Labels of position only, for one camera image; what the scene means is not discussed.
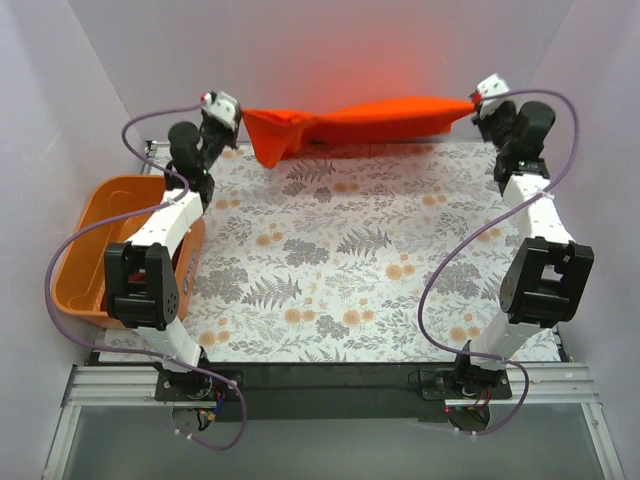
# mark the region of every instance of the colored wire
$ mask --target colored wire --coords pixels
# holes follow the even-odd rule
[[[186,107],[186,108],[175,108],[175,109],[171,109],[171,110],[162,110],[162,111],[158,111],[158,112],[152,112],[152,113],[148,113],[146,115],[141,115],[139,117],[135,117],[133,119],[131,119],[129,122],[127,122],[124,127],[122,128],[122,133],[121,133],[121,138],[122,138],[122,142],[124,143],[124,146],[133,154],[135,155],[137,158],[139,158],[140,160],[142,160],[144,163],[146,163],[147,165],[150,165],[153,168],[157,168],[158,170],[161,170],[164,173],[168,173],[169,175],[173,175],[174,177],[180,179],[182,181],[182,183],[184,183],[184,190],[182,190],[182,192],[180,192],[174,199],[173,202],[179,201],[181,200],[189,191],[189,182],[187,182],[187,180],[180,174],[178,174],[177,172],[174,172],[172,170],[168,170],[158,164],[156,164],[155,162],[153,162],[152,160],[148,159],[145,155],[139,153],[138,151],[136,151],[135,148],[133,148],[133,146],[131,145],[131,143],[129,143],[129,140],[127,139],[127,133],[129,131],[129,129],[135,125],[136,123],[142,121],[142,120],[146,120],[148,118],[152,118],[152,117],[159,117],[162,115],[169,115],[169,114],[174,114],[174,113],[184,113],[184,112],[190,112],[190,111],[194,111],[200,108],[200,105],[195,105],[192,107]],[[65,328],[65,326],[62,324],[60,318],[58,317],[58,313],[56,311],[56,307],[55,304],[53,302],[53,295],[52,295],[52,285],[51,285],[51,281],[53,278],[53,270],[54,267],[58,261],[58,259],[60,258],[60,256],[64,253],[64,251],[79,237],[81,237],[82,235],[84,235],[87,232],[90,232],[92,230],[95,230],[96,228],[100,228],[103,225],[108,225],[110,223],[113,222],[117,222],[119,220],[124,220],[127,218],[131,218],[131,217],[135,217],[137,215],[141,215],[141,214],[145,214],[145,213],[152,213],[155,212],[157,210],[160,210],[162,208],[168,207],[169,205],[171,205],[171,202],[165,202],[165,203],[161,203],[159,205],[155,205],[153,207],[149,207],[149,208],[144,208],[142,210],[137,210],[135,212],[130,212],[130,213],[125,213],[123,215],[117,215],[115,217],[111,217],[111,218],[107,218],[104,220],[101,220],[97,223],[94,223],[92,225],[89,225],[87,227],[82,228],[81,230],[77,231],[76,233],[74,233],[73,235],[71,235],[68,239],[66,239],[62,245],[60,245],[60,247],[58,247],[58,249],[55,251],[55,253],[53,254],[53,257],[51,258],[51,261],[49,262],[49,265],[47,266],[47,271],[45,274],[45,278],[44,278],[44,299],[45,299],[45,305],[47,308],[47,312],[49,313],[49,316],[51,317],[51,321],[53,322],[53,325],[56,327],[56,329],[68,340],[70,340],[71,342],[80,345],[81,347],[84,348],[88,348],[91,350],[97,350],[100,352],[109,352],[109,353],[125,353],[125,354],[137,354],[137,355],[148,355],[148,356],[152,356],[152,357],[156,357],[159,358],[161,360],[164,361],[168,361],[168,362],[172,362],[176,365],[179,365],[183,368],[192,370],[194,372],[200,373],[202,375],[206,375],[211,377],[213,380],[216,380],[218,382],[223,382],[225,384],[227,384],[229,386],[229,388],[233,389],[236,394],[238,395],[238,400],[240,402],[240,408],[242,411],[242,421],[240,423],[240,428],[238,429],[238,432],[236,433],[236,436],[227,444],[224,445],[218,445],[212,442],[209,442],[208,440],[195,436],[195,435],[191,435],[189,432],[183,431],[181,429],[175,429],[176,433],[180,433],[182,435],[184,435],[187,438],[190,438],[191,440],[198,442],[202,445],[204,445],[205,447],[208,447],[212,450],[216,450],[216,451],[224,451],[224,450],[229,450],[230,448],[233,448],[239,441],[240,438],[242,438],[242,434],[244,433],[244,430],[246,428],[247,425],[247,404],[245,402],[245,398],[244,395],[242,394],[242,391],[240,391],[240,389],[238,388],[237,385],[235,385],[233,382],[231,382],[231,380],[229,380],[226,377],[223,377],[222,375],[219,375],[217,373],[214,372],[210,372],[208,370],[205,370],[203,368],[199,368],[199,367],[194,367],[193,365],[189,365],[188,363],[185,363],[181,360],[178,360],[176,358],[171,358],[167,355],[164,355],[162,353],[159,352],[155,352],[152,350],[142,350],[142,349],[135,349],[135,348],[120,348],[120,347],[109,347],[106,345],[97,345],[95,343],[92,342],[87,342],[85,340],[83,340],[82,338],[74,335],[73,333],[71,333],[69,330],[67,330]]]
[[[478,230],[476,230],[468,238],[466,238],[460,245],[458,245],[456,248],[454,248],[451,251],[451,253],[449,253],[449,255],[446,256],[446,258],[442,261],[442,263],[438,266],[438,268],[436,268],[436,270],[433,272],[433,275],[431,275],[431,278],[427,282],[427,285],[425,286],[425,289],[422,292],[422,296],[420,297],[420,302],[418,304],[418,327],[420,328],[420,331],[422,332],[422,335],[424,335],[424,337],[431,344],[435,345],[436,347],[438,347],[441,350],[444,350],[444,351],[449,352],[449,353],[454,353],[456,355],[466,355],[466,356],[470,356],[470,357],[490,358],[492,360],[501,361],[501,362],[506,363],[508,365],[513,365],[514,367],[518,368],[522,372],[522,375],[524,376],[524,389],[522,390],[522,395],[520,396],[520,399],[518,400],[518,403],[516,403],[515,407],[513,407],[513,410],[505,418],[503,418],[501,421],[499,421],[493,427],[487,428],[486,430],[483,430],[483,431],[480,431],[480,432],[466,432],[466,433],[469,433],[469,434],[472,434],[472,435],[486,435],[486,434],[489,434],[489,433],[497,432],[502,427],[504,427],[507,423],[509,423],[513,419],[513,417],[516,416],[516,414],[522,408],[522,405],[524,404],[524,401],[527,398],[527,394],[529,393],[529,385],[530,385],[529,373],[527,372],[526,368],[520,362],[516,362],[514,360],[509,360],[509,359],[502,358],[500,355],[494,355],[494,354],[491,354],[491,353],[470,352],[470,351],[466,351],[466,350],[460,350],[458,348],[450,347],[448,345],[445,345],[445,344],[439,342],[434,337],[432,337],[431,334],[429,334],[429,332],[427,331],[427,329],[426,329],[426,327],[424,325],[424,307],[425,307],[425,304],[426,304],[426,301],[427,301],[427,296],[429,295],[429,292],[431,292],[431,289],[433,288],[433,285],[435,284],[437,278],[440,276],[440,274],[442,273],[444,268],[467,245],[469,245],[472,241],[474,241],[476,238],[478,238],[481,234],[483,234],[487,230],[495,227],[500,222],[503,222],[504,220],[508,219],[509,217],[511,217],[511,216],[515,215],[516,213],[520,212],[521,210],[527,208],[529,205],[533,204],[534,202],[537,202],[540,198],[542,198],[542,196],[544,194],[548,193],[553,188],[555,188],[564,179],[564,177],[566,177],[567,173],[569,173],[569,170],[571,170],[571,167],[573,166],[573,164],[575,162],[576,155],[578,153],[578,145],[580,143],[580,122],[578,120],[578,113],[576,112],[575,106],[573,105],[571,100],[569,100],[565,95],[563,95],[562,93],[556,92],[554,90],[526,89],[526,90],[514,90],[514,91],[511,91],[511,92],[508,92],[508,93],[505,93],[505,94],[501,94],[501,95],[493,95],[493,96],[490,96],[490,97],[485,97],[485,98],[483,98],[483,100],[493,100],[493,99],[499,99],[499,98],[508,98],[508,97],[513,97],[513,96],[518,96],[518,95],[530,95],[530,94],[542,94],[542,95],[550,95],[550,96],[556,97],[556,98],[560,99],[567,106],[567,108],[569,109],[569,113],[571,114],[571,117],[573,119],[573,132],[574,133],[573,133],[573,142],[571,144],[571,153],[569,154],[569,159],[567,160],[567,163],[565,164],[565,166],[562,169],[562,171],[560,172],[560,174],[554,180],[552,180],[549,183],[549,185],[547,185],[544,188],[544,190],[543,190],[544,193],[543,192],[539,192],[539,193],[535,194],[533,197],[531,197],[530,199],[525,200],[524,202],[522,202],[517,207],[514,207],[513,209],[509,210],[507,213],[505,213],[503,215],[500,215],[495,220],[492,220],[491,222],[487,223],[486,225],[484,225],[481,228],[479,228]]]

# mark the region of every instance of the purple cable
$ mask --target purple cable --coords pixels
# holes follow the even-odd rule
[[[161,170],[165,173],[169,173],[170,175],[173,175],[177,178],[179,178],[185,185],[184,190],[177,195],[173,201],[179,201],[180,199],[182,199],[189,191],[189,182],[187,182],[187,180],[180,174],[178,174],[177,172],[168,170],[166,168],[161,167],[160,165],[156,164],[155,162],[149,160],[148,158],[146,158],[144,155],[142,155],[141,153],[139,153],[138,151],[136,151],[135,148],[133,148],[133,146],[129,143],[129,141],[127,140],[127,132],[129,131],[129,129],[135,125],[136,123],[138,123],[141,120],[146,120],[148,118],[152,118],[152,117],[158,117],[161,115],[168,115],[168,114],[173,114],[173,113],[184,113],[184,112],[190,112],[192,110],[197,110],[200,108],[200,105],[195,105],[193,107],[186,107],[186,108],[176,108],[176,109],[172,109],[172,110],[163,110],[163,111],[159,111],[159,112],[153,112],[153,113],[148,113],[146,115],[141,115],[139,117],[133,118],[131,119],[129,122],[127,122],[125,124],[125,126],[122,128],[122,142],[124,143],[125,147],[131,152],[133,153],[136,157],[138,157],[140,160],[142,160],[143,162],[145,162],[146,164],[150,165],[153,168],[157,168],[158,170]],[[160,210],[162,208],[168,207],[169,205],[171,205],[171,202],[165,202],[165,203],[161,203],[159,205],[155,205],[153,207],[149,207],[149,208],[143,208],[142,210],[137,210],[135,212],[130,212],[130,213],[125,213],[123,215],[117,215],[115,217],[111,217],[111,218],[107,218],[105,220],[101,220],[97,223],[94,223],[92,225],[89,225],[87,227],[84,227],[83,229],[79,230],[78,232],[74,233],[71,237],[69,237],[68,239],[66,239],[62,245],[60,245],[60,247],[58,247],[58,249],[56,250],[56,252],[53,254],[53,257],[51,258],[51,261],[49,262],[49,266],[47,267],[47,272],[45,274],[45,278],[44,278],[44,299],[45,299],[45,305],[47,308],[47,312],[49,313],[49,316],[51,317],[51,321],[53,322],[53,325],[58,329],[58,331],[68,340],[72,341],[73,343],[80,345],[81,347],[84,348],[89,348],[92,350],[97,350],[100,352],[109,352],[109,353],[125,353],[125,354],[137,354],[137,355],[148,355],[151,357],[156,357],[162,360],[166,360],[166,361],[170,361],[175,363],[176,365],[179,365],[183,368],[187,368],[190,370],[193,370],[194,372],[198,372],[202,375],[207,375],[215,380],[221,381],[226,383],[229,388],[232,388],[238,395],[238,399],[240,401],[240,407],[242,409],[242,422],[240,424],[240,428],[238,429],[238,433],[236,434],[236,436],[233,438],[233,440],[231,440],[229,443],[225,444],[225,445],[218,445],[212,442],[209,442],[208,440],[205,440],[201,437],[197,437],[195,435],[191,435],[188,432],[184,432],[180,429],[177,429],[176,431],[181,433],[182,435],[186,436],[187,438],[190,438],[212,450],[217,450],[217,451],[224,451],[224,450],[229,450],[230,448],[233,448],[238,441],[240,441],[240,438],[242,437],[242,434],[244,433],[244,430],[246,428],[247,425],[247,403],[245,402],[245,398],[244,395],[242,394],[242,392],[240,391],[240,389],[238,388],[237,385],[235,385],[233,382],[231,382],[231,380],[229,380],[228,378],[223,377],[222,375],[219,375],[217,373],[214,372],[210,372],[208,370],[204,370],[202,368],[198,368],[198,367],[194,367],[192,365],[189,365],[185,362],[182,362],[181,360],[175,359],[175,358],[171,358],[168,357],[162,353],[159,352],[154,352],[154,351],[150,351],[150,350],[141,350],[141,349],[134,349],[134,348],[116,348],[116,347],[108,347],[105,345],[97,345],[91,342],[86,342],[84,341],[82,338],[77,337],[76,335],[74,335],[73,333],[69,332],[64,325],[62,324],[62,322],[60,321],[60,318],[58,318],[58,314],[56,312],[56,307],[55,304],[53,302],[53,296],[51,293],[51,279],[53,277],[53,269],[58,261],[58,259],[60,258],[60,256],[62,255],[62,253],[67,249],[67,247],[69,245],[71,245],[71,243],[73,243],[77,238],[79,238],[80,236],[84,235],[87,232],[90,232],[91,230],[94,230],[96,228],[102,227],[103,225],[107,225],[109,223],[113,223],[113,222],[117,222],[119,220],[124,220],[130,217],[135,217],[137,215],[141,215],[141,214],[145,214],[145,213],[152,213],[155,212],[157,210]]]
[[[565,166],[562,169],[562,171],[560,172],[560,174],[555,178],[555,180],[553,180],[551,183],[549,183],[549,185],[547,185],[546,188],[544,188],[543,191],[546,194],[552,188],[555,188],[556,185],[558,185],[562,181],[562,179],[567,175],[567,173],[569,173],[569,170],[571,170],[571,167],[573,166],[573,163],[574,163],[574,161],[576,159],[576,155],[578,153],[578,144],[579,144],[579,141],[580,141],[580,123],[578,121],[578,113],[576,112],[576,108],[573,105],[573,103],[571,102],[571,100],[569,100],[562,93],[556,92],[554,90],[546,90],[546,89],[514,90],[514,91],[511,91],[511,92],[508,92],[508,93],[501,94],[501,95],[494,95],[494,96],[491,96],[491,97],[485,97],[485,98],[483,98],[483,100],[492,100],[492,99],[498,99],[498,98],[512,97],[512,96],[515,96],[515,95],[528,95],[528,94],[551,95],[553,97],[556,97],[556,98],[562,100],[562,102],[564,102],[564,104],[568,107],[569,112],[571,113],[571,117],[573,118],[573,132],[574,133],[573,133],[573,143],[571,144],[571,153],[569,154],[569,160],[567,160],[567,163],[565,164]],[[496,425],[494,425],[491,428],[487,428],[486,430],[483,430],[483,431],[480,431],[480,432],[476,432],[475,433],[476,435],[486,435],[488,433],[496,432],[496,431],[500,430],[502,427],[504,427],[507,423],[509,423],[513,419],[513,417],[515,417],[515,415],[518,413],[518,411],[522,408],[522,405],[524,404],[524,401],[527,398],[527,394],[529,393],[529,383],[530,383],[529,374],[527,373],[527,370],[524,368],[524,366],[521,363],[515,362],[513,360],[506,360],[506,359],[503,360],[503,358],[500,357],[500,355],[493,355],[493,354],[490,354],[490,353],[464,351],[464,350],[460,350],[458,348],[449,347],[447,345],[444,345],[443,343],[438,342],[435,338],[433,338],[431,335],[429,335],[429,332],[427,332],[427,329],[424,326],[424,319],[423,319],[423,313],[422,312],[424,310],[424,305],[425,305],[425,303],[427,301],[427,295],[429,295],[429,292],[431,291],[431,288],[433,288],[433,284],[435,283],[436,279],[442,273],[442,270],[444,270],[444,268],[447,266],[447,264],[449,262],[451,262],[451,260],[453,260],[455,258],[455,256],[458,255],[458,253],[460,253],[462,251],[463,248],[465,248],[473,240],[478,238],[482,233],[486,232],[487,230],[489,230],[492,227],[495,227],[500,222],[506,220],[507,218],[511,217],[512,215],[515,215],[519,211],[527,208],[532,203],[538,201],[543,195],[544,195],[543,193],[537,193],[536,195],[534,195],[530,199],[525,200],[524,202],[522,202],[517,207],[514,207],[513,209],[509,210],[507,213],[505,213],[503,215],[500,215],[495,220],[489,222],[485,226],[481,227],[480,229],[478,229],[477,231],[472,233],[460,245],[458,245],[456,248],[454,248],[451,251],[451,253],[449,253],[449,255],[447,255],[447,257],[442,261],[442,263],[438,266],[438,268],[436,268],[436,270],[433,272],[433,275],[431,276],[431,278],[427,282],[427,285],[425,286],[424,292],[422,292],[422,297],[420,298],[420,303],[418,304],[418,326],[420,327],[420,331],[425,336],[425,338],[429,342],[431,342],[433,345],[435,345],[436,347],[440,348],[441,350],[444,350],[444,351],[450,352],[450,353],[467,355],[467,356],[470,356],[470,357],[491,358],[491,359],[494,359],[494,360],[504,361],[504,363],[507,363],[509,365],[513,365],[513,366],[519,368],[522,371],[522,374],[524,375],[524,389],[522,391],[522,396],[520,397],[520,400],[518,401],[516,406],[513,408],[513,410],[511,410],[511,412],[509,412],[509,415],[507,415],[505,418],[503,418],[501,421],[499,421]]]

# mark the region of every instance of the purple cord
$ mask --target purple cord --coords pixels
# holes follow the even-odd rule
[[[146,115],[141,115],[139,117],[131,119],[122,128],[122,135],[121,135],[122,142],[124,143],[125,147],[131,153],[133,153],[136,157],[138,157],[140,160],[142,160],[146,164],[150,165],[151,167],[157,168],[158,170],[161,170],[161,171],[163,171],[165,173],[169,173],[170,175],[173,175],[173,176],[179,178],[184,183],[184,186],[185,186],[184,190],[179,195],[177,195],[173,199],[173,201],[181,200],[188,193],[188,191],[189,191],[189,182],[187,182],[187,180],[182,175],[178,174],[177,172],[174,172],[174,171],[168,170],[166,168],[163,168],[160,165],[156,164],[155,162],[153,162],[153,161],[149,160],[148,158],[146,158],[146,156],[144,156],[141,153],[137,152],[136,149],[133,148],[133,146],[127,140],[127,132],[129,131],[129,129],[133,125],[135,125],[136,123],[138,123],[141,120],[146,120],[148,118],[158,117],[158,116],[161,116],[161,115],[168,115],[168,114],[173,114],[173,113],[190,112],[190,111],[193,111],[193,110],[197,110],[199,108],[200,108],[200,105],[195,105],[195,106],[192,106],[192,107],[176,108],[176,109],[171,109],[171,110],[163,110],[163,111],[159,111],[159,112],[148,113]],[[72,341],[73,343],[75,343],[77,345],[80,345],[81,347],[89,348],[89,349],[92,349],[92,350],[97,350],[97,351],[100,351],[100,352],[149,355],[149,356],[152,356],[152,357],[160,358],[162,360],[173,362],[176,365],[179,365],[179,366],[181,366],[183,368],[187,368],[187,369],[193,370],[194,372],[198,372],[198,373],[200,373],[202,375],[208,375],[209,377],[212,377],[215,380],[218,380],[218,381],[226,383],[229,386],[229,388],[232,388],[238,394],[238,399],[240,400],[240,406],[241,406],[241,409],[242,409],[242,422],[240,424],[240,428],[238,429],[238,433],[233,438],[233,440],[231,440],[229,443],[227,443],[225,445],[218,445],[218,444],[209,442],[208,440],[205,440],[205,439],[203,439],[201,437],[197,437],[195,435],[191,435],[190,438],[192,440],[195,440],[196,442],[198,442],[198,443],[200,443],[200,444],[212,449],[212,450],[217,450],[217,451],[229,450],[230,448],[234,447],[238,443],[238,441],[240,441],[240,438],[242,437],[242,434],[244,433],[244,429],[245,429],[245,427],[247,425],[247,404],[245,402],[244,395],[242,394],[242,392],[240,391],[240,389],[238,388],[237,385],[235,385],[228,378],[225,378],[222,375],[210,372],[208,370],[204,370],[202,368],[194,367],[194,366],[189,365],[189,364],[187,364],[185,362],[182,362],[181,360],[168,357],[168,356],[166,356],[164,354],[161,354],[161,353],[158,353],[158,352],[154,352],[154,351],[150,351],[150,350],[140,350],[140,349],[134,349],[134,348],[108,347],[108,346],[105,346],[105,345],[97,345],[97,344],[94,344],[94,343],[91,343],[91,342],[86,342],[82,338],[77,337],[73,333],[69,332],[64,327],[64,325],[62,325],[62,322],[60,321],[60,318],[58,318],[58,314],[56,312],[56,307],[55,307],[55,304],[53,302],[53,296],[52,296],[52,293],[51,293],[51,279],[53,277],[53,269],[54,269],[58,259],[62,255],[62,253],[67,249],[67,247],[69,245],[71,245],[71,243],[73,243],[77,238],[79,238],[80,236],[84,235],[85,233],[90,232],[91,230],[99,228],[99,227],[101,227],[103,225],[107,225],[109,223],[117,222],[119,220],[124,220],[126,218],[135,217],[137,215],[142,215],[142,214],[145,214],[145,213],[152,213],[152,212],[155,212],[155,211],[160,210],[162,208],[168,207],[169,205],[171,205],[170,202],[165,202],[165,203],[161,203],[159,205],[155,205],[153,207],[143,208],[142,210],[137,210],[135,212],[125,213],[123,215],[117,215],[115,217],[107,218],[107,219],[101,220],[101,221],[99,221],[97,223],[94,223],[92,225],[89,225],[87,227],[84,227],[83,229],[79,230],[78,232],[74,233],[71,237],[66,239],[62,243],[62,245],[60,245],[60,247],[58,247],[56,252],[53,254],[53,257],[51,258],[51,261],[49,262],[49,266],[47,267],[47,272],[46,272],[45,277],[44,277],[44,299],[45,299],[45,305],[47,307],[47,312],[49,313],[49,316],[51,317],[51,321],[53,322],[53,325],[58,329],[58,331],[65,338],[67,338],[68,340]],[[184,436],[188,436],[189,435],[188,432],[183,432],[182,430],[178,430],[178,431]]]
[[[571,117],[573,118],[573,132],[574,132],[574,134],[573,134],[573,143],[571,144],[571,153],[569,155],[569,160],[567,160],[567,163],[565,164],[565,166],[562,169],[562,171],[560,172],[560,174],[556,177],[556,179],[553,180],[551,183],[549,183],[549,185],[547,185],[546,188],[544,188],[544,192],[547,193],[552,188],[554,188],[556,185],[558,185],[562,181],[562,179],[567,175],[567,173],[569,173],[569,170],[571,170],[571,167],[573,166],[573,163],[574,163],[574,161],[576,159],[576,155],[578,153],[578,143],[580,141],[580,123],[578,121],[578,113],[576,112],[576,108],[573,105],[573,103],[571,102],[571,100],[569,100],[562,93],[556,92],[554,90],[546,90],[546,89],[514,90],[514,91],[511,91],[511,92],[508,92],[508,93],[501,94],[501,95],[494,95],[494,96],[491,96],[491,97],[485,97],[483,100],[507,98],[507,97],[512,97],[512,96],[515,96],[515,95],[527,95],[527,94],[551,95],[553,97],[556,97],[556,98],[562,100],[562,102],[564,102],[565,105],[569,108],[569,112],[571,113]],[[438,266],[438,268],[436,268],[436,270],[433,272],[433,275],[431,276],[431,278],[427,282],[427,285],[425,286],[424,292],[422,292],[422,297],[420,297],[420,303],[418,304],[418,326],[420,327],[420,331],[422,332],[422,334],[425,336],[425,338],[429,342],[431,342],[433,345],[435,345],[436,347],[438,347],[441,350],[444,350],[446,352],[455,353],[455,354],[461,354],[461,355],[467,355],[467,356],[470,356],[470,357],[491,358],[493,360],[503,361],[503,358],[500,357],[500,355],[493,355],[493,354],[490,354],[490,353],[464,351],[464,350],[460,350],[458,348],[449,347],[447,345],[444,345],[443,343],[438,342],[435,338],[433,338],[431,335],[429,335],[429,332],[427,332],[427,329],[424,326],[424,319],[423,319],[422,311],[424,310],[424,305],[425,305],[425,303],[427,301],[427,295],[429,295],[429,292],[431,291],[431,288],[433,288],[433,284],[435,283],[436,279],[442,273],[442,270],[444,270],[444,268],[447,266],[447,264],[449,262],[451,262],[451,260],[453,260],[454,257],[456,255],[458,255],[458,253],[460,253],[464,247],[469,245],[473,240],[478,238],[482,233],[486,232],[490,228],[495,227],[500,222],[506,220],[507,218],[511,217],[512,215],[515,215],[519,211],[527,208],[532,203],[538,201],[542,196],[543,196],[542,193],[537,193],[536,195],[534,195],[530,199],[522,202],[517,207],[514,207],[513,209],[509,210],[507,213],[505,213],[503,215],[500,215],[495,220],[489,222],[485,226],[483,226],[483,227],[479,228],[478,230],[476,230],[467,239],[465,239],[460,245],[458,245],[456,248],[454,248],[451,251],[451,253],[449,253],[449,255],[447,255],[447,257],[442,261],[442,263]],[[476,435],[486,435],[488,433],[496,432],[496,431],[500,430],[502,427],[504,427],[507,423],[509,423],[513,419],[513,417],[515,417],[515,415],[518,413],[520,408],[522,408],[522,405],[524,404],[524,401],[527,398],[527,394],[529,393],[529,382],[530,382],[529,381],[529,374],[527,373],[527,370],[524,368],[524,366],[521,363],[515,362],[513,360],[504,360],[504,363],[507,363],[509,365],[513,365],[515,367],[518,367],[522,371],[522,374],[524,375],[524,389],[522,391],[522,396],[520,397],[520,400],[518,401],[516,406],[513,408],[513,410],[511,410],[509,415],[507,415],[505,418],[503,418],[500,422],[498,422],[493,427],[487,428],[486,430],[483,430],[483,431],[480,431],[480,432],[476,432]]]

